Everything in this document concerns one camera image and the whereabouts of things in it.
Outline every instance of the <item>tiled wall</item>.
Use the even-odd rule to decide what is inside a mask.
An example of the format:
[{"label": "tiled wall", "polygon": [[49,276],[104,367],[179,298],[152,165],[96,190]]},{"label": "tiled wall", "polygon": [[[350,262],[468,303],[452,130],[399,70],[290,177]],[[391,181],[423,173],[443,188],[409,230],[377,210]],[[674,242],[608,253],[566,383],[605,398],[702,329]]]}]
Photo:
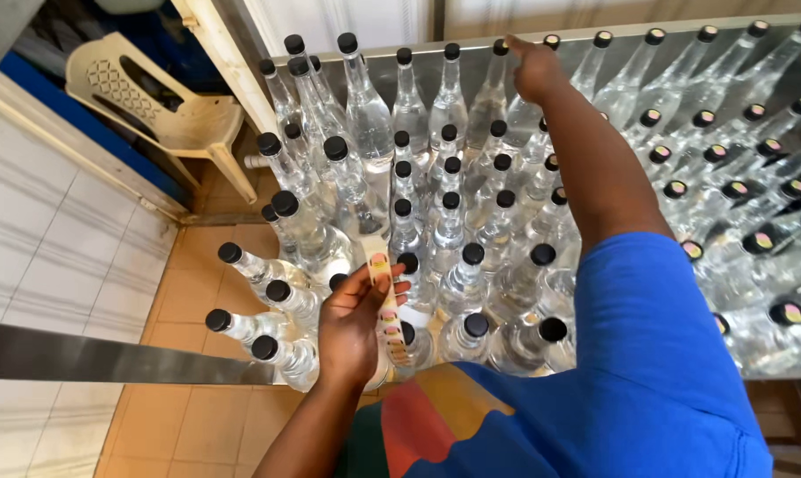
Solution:
[{"label": "tiled wall", "polygon": [[[0,321],[138,343],[176,225],[0,117]],[[0,478],[94,473],[122,384],[0,380]]]}]

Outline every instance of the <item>colorful shirt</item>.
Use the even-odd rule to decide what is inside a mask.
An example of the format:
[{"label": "colorful shirt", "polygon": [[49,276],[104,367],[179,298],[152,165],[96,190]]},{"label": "colorful shirt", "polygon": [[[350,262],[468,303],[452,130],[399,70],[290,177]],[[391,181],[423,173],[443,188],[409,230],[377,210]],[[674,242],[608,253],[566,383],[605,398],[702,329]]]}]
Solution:
[{"label": "colorful shirt", "polygon": [[443,364],[355,416],[336,476],[764,476],[772,458],[681,247],[629,233],[581,261],[577,368]]}]

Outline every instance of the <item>plastic chair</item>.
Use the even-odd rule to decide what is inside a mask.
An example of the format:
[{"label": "plastic chair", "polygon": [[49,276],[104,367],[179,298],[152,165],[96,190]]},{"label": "plastic chair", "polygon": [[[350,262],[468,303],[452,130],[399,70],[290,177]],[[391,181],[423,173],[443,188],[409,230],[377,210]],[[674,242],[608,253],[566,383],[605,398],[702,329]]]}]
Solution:
[{"label": "plastic chair", "polygon": [[[175,112],[130,77],[122,64],[126,60],[134,63],[130,69],[146,72],[145,84],[179,96],[183,102]],[[247,203],[256,201],[256,191],[232,155],[232,141],[244,123],[244,109],[233,97],[194,94],[120,33],[75,49],[67,59],[66,80],[67,94],[159,147],[197,189],[199,183],[174,157],[212,160]]]}]

